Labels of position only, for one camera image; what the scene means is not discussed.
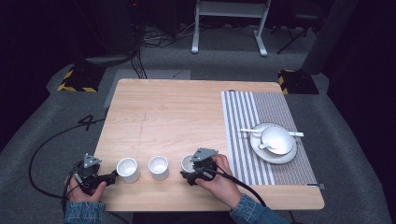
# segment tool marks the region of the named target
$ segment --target person's right hand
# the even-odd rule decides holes
[[[212,159],[216,165],[221,167],[228,175],[233,175],[226,156],[218,154],[213,156]],[[215,198],[227,204],[231,209],[235,209],[242,198],[242,194],[236,184],[221,175],[216,175],[212,181],[196,179],[195,183],[209,190]]]

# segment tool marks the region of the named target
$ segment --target gray carpet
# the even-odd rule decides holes
[[[276,55],[290,37],[285,30],[271,35],[264,29],[263,41],[269,55],[263,58],[252,35],[254,28],[206,30],[201,33],[198,54],[191,54],[191,35],[166,48],[142,48],[142,63],[147,71],[162,71],[156,78],[169,78],[174,71],[188,71],[190,76],[184,78],[277,81],[279,70],[300,68],[315,39],[308,33],[307,37],[298,39]],[[46,140],[76,126],[80,119],[88,115],[93,115],[94,120],[103,119],[116,80],[135,76],[131,64],[124,63],[107,68],[99,92],[56,91],[70,66],[49,80],[50,97],[21,126],[0,154],[2,224],[62,223],[60,200],[46,196],[30,185],[29,161]],[[326,95],[327,78],[320,74],[313,79],[319,95],[289,94],[285,98],[299,132],[305,134],[303,144],[315,176],[327,187],[322,191],[326,205],[319,211],[294,212],[296,220],[306,224],[391,223],[381,185],[371,165],[353,132]],[[35,183],[47,192],[62,194],[64,179],[74,163],[85,153],[95,151],[103,124],[93,124],[88,131],[73,129],[44,145],[33,163]],[[277,212],[290,220],[287,212]],[[127,219],[132,217],[130,213],[120,215]],[[121,222],[106,214],[105,223]]]

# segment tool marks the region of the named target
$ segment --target table leg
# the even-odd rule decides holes
[[[195,30],[194,30],[194,36],[192,38],[191,53],[198,53],[198,44],[199,44],[199,9],[200,9],[200,0],[197,0],[197,4],[196,4],[196,7],[195,7]]]
[[[267,19],[268,10],[270,9],[270,4],[271,4],[271,0],[267,0],[265,3],[265,7],[262,11],[262,19],[260,20],[259,30],[253,31],[257,46],[259,47],[259,50],[260,50],[260,55],[262,57],[266,57],[268,55],[267,50],[265,49],[264,43],[262,42],[262,29],[263,29],[265,21]]]

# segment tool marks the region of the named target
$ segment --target white cup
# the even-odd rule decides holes
[[[184,172],[192,173],[195,171],[194,168],[192,168],[194,163],[191,161],[191,158],[192,158],[192,155],[187,155],[183,158],[183,160],[181,160],[181,169]]]
[[[151,176],[155,180],[164,180],[169,176],[168,160],[163,156],[156,156],[148,162]]]
[[[136,160],[124,158],[117,164],[117,173],[126,183],[134,183],[140,176],[140,169]]]

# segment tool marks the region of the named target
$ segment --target handheld controller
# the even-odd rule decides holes
[[[98,175],[101,159],[88,154],[85,155],[84,161],[79,161],[77,165],[77,172],[75,173],[76,180],[78,181],[82,191],[86,194],[92,194],[93,189],[97,189],[100,183],[106,181],[106,185],[116,183],[117,170],[114,170],[108,175]]]
[[[200,147],[192,155],[191,161],[193,162],[192,168],[195,170],[193,173],[180,171],[183,178],[192,186],[196,185],[195,179],[201,178],[206,181],[211,181],[215,178],[216,174],[210,174],[206,170],[217,170],[217,165],[213,161],[212,156],[218,154],[218,150]]]

